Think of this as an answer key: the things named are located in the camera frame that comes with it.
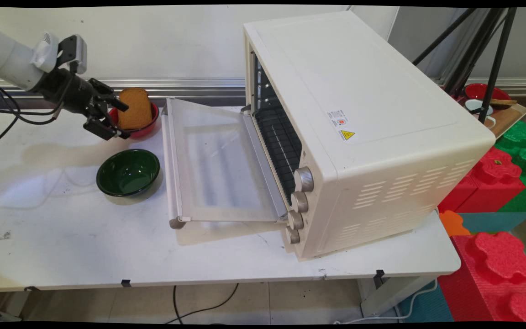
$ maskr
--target sticker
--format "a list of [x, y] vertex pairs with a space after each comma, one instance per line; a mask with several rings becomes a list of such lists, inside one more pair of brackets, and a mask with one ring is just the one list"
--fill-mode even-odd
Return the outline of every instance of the sticker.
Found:
[[350, 137], [352, 137], [355, 134], [347, 130], [342, 130], [343, 128], [346, 129], [347, 127], [351, 126], [351, 123], [344, 114], [343, 110], [330, 111], [326, 112], [326, 114], [330, 119], [330, 123], [332, 123], [332, 127], [336, 129], [338, 135], [340, 135], [340, 138], [342, 138], [342, 140], [347, 141]]
[[340, 133], [342, 134], [342, 137], [344, 137], [345, 140], [348, 140], [350, 137], [353, 137], [355, 133], [351, 133], [350, 131], [344, 131], [341, 130]]

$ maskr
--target green bowl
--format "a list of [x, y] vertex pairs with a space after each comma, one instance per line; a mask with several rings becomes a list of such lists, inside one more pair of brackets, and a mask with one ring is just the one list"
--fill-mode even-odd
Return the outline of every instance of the green bowl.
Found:
[[159, 174], [157, 156], [132, 149], [108, 158], [96, 172], [96, 185], [109, 196], [132, 196], [148, 189]]

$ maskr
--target wall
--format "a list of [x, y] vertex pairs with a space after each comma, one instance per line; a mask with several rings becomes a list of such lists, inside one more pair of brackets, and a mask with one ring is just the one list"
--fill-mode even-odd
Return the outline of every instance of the wall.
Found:
[[[490, 69], [499, 45], [502, 30], [503, 27], [500, 27], [496, 31], [488, 46], [482, 52], [470, 76], [488, 77], [490, 75]], [[517, 8], [513, 27], [509, 34], [509, 42], [500, 66], [499, 77], [526, 78], [526, 7]]]
[[[464, 10], [465, 8], [403, 6], [397, 14], [389, 43], [407, 59], [414, 60]], [[418, 66], [429, 77], [436, 79], [444, 73], [448, 60], [454, 52], [461, 49], [458, 48], [458, 44], [462, 36], [465, 35], [465, 29], [472, 25], [475, 14], [464, 21]], [[502, 27], [495, 33], [482, 56], [478, 59], [470, 75], [473, 80], [484, 81], [484, 79], [488, 79], [501, 31]], [[509, 43], [507, 43], [505, 56], [501, 63], [499, 79], [503, 82], [526, 83], [526, 7], [517, 9], [517, 15], [509, 35]]]
[[[42, 32], [81, 35], [97, 78], [242, 78], [242, 24], [345, 10], [347, 5], [174, 5], [0, 8], [0, 30], [34, 46]], [[353, 6], [387, 39], [397, 6]]]

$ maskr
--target black tripod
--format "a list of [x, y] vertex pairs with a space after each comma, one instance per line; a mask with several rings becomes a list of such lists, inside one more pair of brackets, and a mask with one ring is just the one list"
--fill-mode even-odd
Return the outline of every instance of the black tripod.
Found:
[[[503, 55], [505, 54], [505, 48], [507, 46], [507, 41], [509, 39], [509, 33], [511, 32], [511, 27], [513, 26], [513, 20], [515, 18], [515, 13], [517, 8], [509, 8], [505, 17], [499, 21], [500, 16], [503, 14], [506, 8], [491, 8], [484, 21], [478, 28], [476, 35], [472, 39], [472, 42], [466, 49], [466, 52], [462, 56], [457, 68], [454, 72], [447, 78], [445, 83], [445, 92], [453, 97], [459, 96], [462, 92], [466, 81], [474, 69], [474, 65], [482, 52], [490, 42], [494, 32], [497, 31], [499, 26], [504, 22], [505, 26], [500, 35], [499, 46], [496, 49], [496, 54], [494, 55], [494, 62], [492, 64], [492, 69], [490, 71], [490, 77], [488, 80], [488, 87], [486, 88], [486, 93], [484, 94], [484, 100], [482, 101], [482, 107], [476, 110], [469, 111], [471, 114], [480, 113], [478, 120], [482, 123], [486, 120], [486, 115], [488, 114], [488, 106], [490, 104], [490, 99], [492, 98], [492, 92], [494, 91], [494, 85], [496, 83], [496, 78], [499, 75], [500, 63], [503, 60]], [[444, 39], [452, 33], [470, 14], [472, 14], [476, 8], [468, 8], [462, 15], [452, 23], [447, 29], [436, 39], [422, 54], [417, 56], [414, 65], [419, 64], [426, 56], [436, 48]]]

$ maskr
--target open oven door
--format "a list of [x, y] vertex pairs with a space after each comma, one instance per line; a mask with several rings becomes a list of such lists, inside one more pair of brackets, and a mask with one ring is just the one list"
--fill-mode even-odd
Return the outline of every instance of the open oven door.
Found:
[[286, 205], [248, 114], [168, 98], [161, 120], [171, 228], [285, 220]]

